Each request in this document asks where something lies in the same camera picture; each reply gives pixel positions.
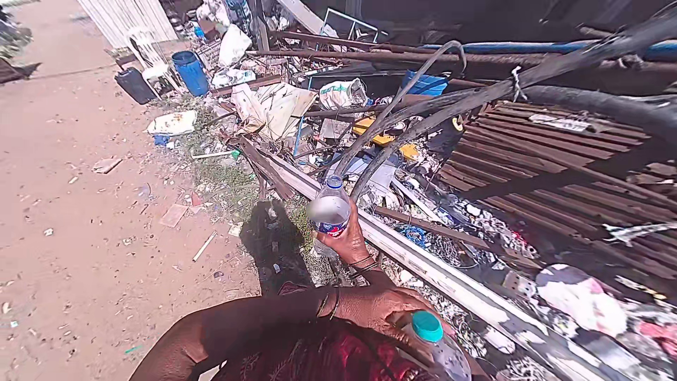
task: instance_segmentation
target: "rubbish heap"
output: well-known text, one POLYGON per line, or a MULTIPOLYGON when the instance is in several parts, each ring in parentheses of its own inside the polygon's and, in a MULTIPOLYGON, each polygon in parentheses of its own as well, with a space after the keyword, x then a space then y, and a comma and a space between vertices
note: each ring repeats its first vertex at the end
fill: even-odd
POLYGON ((410 242, 402 250, 467 286, 446 291, 366 232, 395 259, 380 259, 393 280, 426 296, 472 356, 490 357, 481 364, 496 379, 674 379, 674 99, 589 94, 562 74, 634 75, 614 60, 672 37, 665 20, 677 11, 550 60, 498 62, 459 43, 327 37, 326 22, 287 3, 253 12, 258 32, 224 25, 219 3, 198 9, 227 27, 195 48, 209 92, 170 96, 174 112, 147 132, 199 174, 218 173, 198 176, 200 204, 231 218, 259 200, 298 201, 338 173, 361 222, 394 230, 410 242), (571 87, 530 87, 553 77, 571 87))

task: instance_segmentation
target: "bottle cap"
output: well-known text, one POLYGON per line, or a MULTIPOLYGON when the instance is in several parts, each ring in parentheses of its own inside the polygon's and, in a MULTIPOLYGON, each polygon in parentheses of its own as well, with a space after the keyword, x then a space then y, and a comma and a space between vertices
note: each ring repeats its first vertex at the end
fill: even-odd
POLYGON ((418 337, 429 342, 438 342, 442 339, 444 331, 442 324, 428 311, 417 311, 412 314, 412 327, 418 337))
POLYGON ((338 189, 343 186, 343 180, 338 176, 329 176, 327 179, 327 186, 331 189, 338 189))

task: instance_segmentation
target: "garbage pile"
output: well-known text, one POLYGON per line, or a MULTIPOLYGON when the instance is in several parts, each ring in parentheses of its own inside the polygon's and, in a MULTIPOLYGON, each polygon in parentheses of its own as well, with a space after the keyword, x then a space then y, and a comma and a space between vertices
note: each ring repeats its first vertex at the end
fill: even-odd
MULTIPOLYGON (((155 119, 147 129, 155 145, 174 150, 195 169, 194 197, 201 205, 219 209, 211 210, 216 220, 233 218, 258 200, 295 198, 294 188, 267 155, 283 158, 320 184, 338 172, 344 176, 348 193, 355 189, 361 209, 585 348, 588 355, 622 375, 618 379, 674 379, 677 314, 666 296, 625 277, 609 285, 581 269, 546 258, 529 242, 519 219, 508 221, 496 208, 461 197, 462 185, 450 186, 453 179, 440 181, 447 176, 442 167, 487 102, 507 102, 496 96, 428 126, 441 108, 493 83, 459 78, 466 63, 462 49, 459 54, 441 55, 444 67, 456 68, 456 78, 440 70, 415 77, 421 73, 408 68, 418 70, 435 50, 323 37, 284 4, 276 4, 276 11, 264 17, 267 29, 277 38, 265 42, 269 50, 259 46, 256 52, 250 49, 261 35, 244 27, 248 25, 243 22, 246 12, 234 18, 229 14, 232 8, 210 1, 198 8, 199 17, 215 21, 222 31, 212 41, 205 31, 195 33, 194 51, 209 89, 193 94, 200 98, 170 96, 173 112, 155 119), (297 29, 313 33, 294 32, 297 29), (401 58, 393 57, 396 54, 411 60, 398 63, 401 58), (393 82, 383 85, 371 80, 379 73, 399 76, 381 77, 393 82), (405 87, 409 90, 403 94, 405 87), (449 91, 459 87, 459 91, 449 91), (412 110, 421 104, 427 107, 412 110), (385 110, 395 116, 386 118, 385 110), (373 125, 380 126, 378 134, 370 133, 373 125), (400 144, 404 138, 409 139, 400 144), (351 149, 354 155, 341 170, 351 149), (369 175, 361 183, 364 173, 369 175), (637 302, 617 287, 644 290, 653 299, 637 302)), ((519 85, 519 78, 526 76, 518 77, 517 70, 512 72, 510 85, 515 91, 509 97, 513 101, 526 98, 519 85)), ((492 139, 477 132, 465 138, 492 139)), ((500 139, 496 137, 496 144, 507 144, 500 139)), ((246 212, 239 218, 245 219, 246 212)), ((671 224, 664 230, 673 228, 671 224)), ((502 365, 487 370, 497 379, 554 379, 525 357, 526 350, 492 326, 471 327, 470 322, 478 318, 424 283, 414 274, 415 268, 394 262, 385 266, 397 284, 417 289, 457 328, 457 339, 472 356, 493 356, 492 361, 502 365)))

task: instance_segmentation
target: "teal bottle cap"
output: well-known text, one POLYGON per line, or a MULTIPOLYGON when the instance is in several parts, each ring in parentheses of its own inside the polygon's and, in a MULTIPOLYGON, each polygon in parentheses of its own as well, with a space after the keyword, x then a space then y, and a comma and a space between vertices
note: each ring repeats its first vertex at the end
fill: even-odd
POLYGON ((417 311, 412 314, 412 327, 414 332, 423 340, 438 342, 442 339, 444 331, 442 324, 428 311, 417 311))

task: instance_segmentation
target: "bottle label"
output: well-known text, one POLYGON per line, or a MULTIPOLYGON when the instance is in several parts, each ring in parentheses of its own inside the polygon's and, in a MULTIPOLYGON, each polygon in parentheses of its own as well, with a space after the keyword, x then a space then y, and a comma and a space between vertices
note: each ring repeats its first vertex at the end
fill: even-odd
POLYGON ((324 222, 320 222, 319 224, 315 224, 315 229, 321 233, 329 234, 332 237, 338 237, 341 235, 341 233, 343 233, 347 226, 348 220, 345 220, 340 224, 326 224, 324 222))

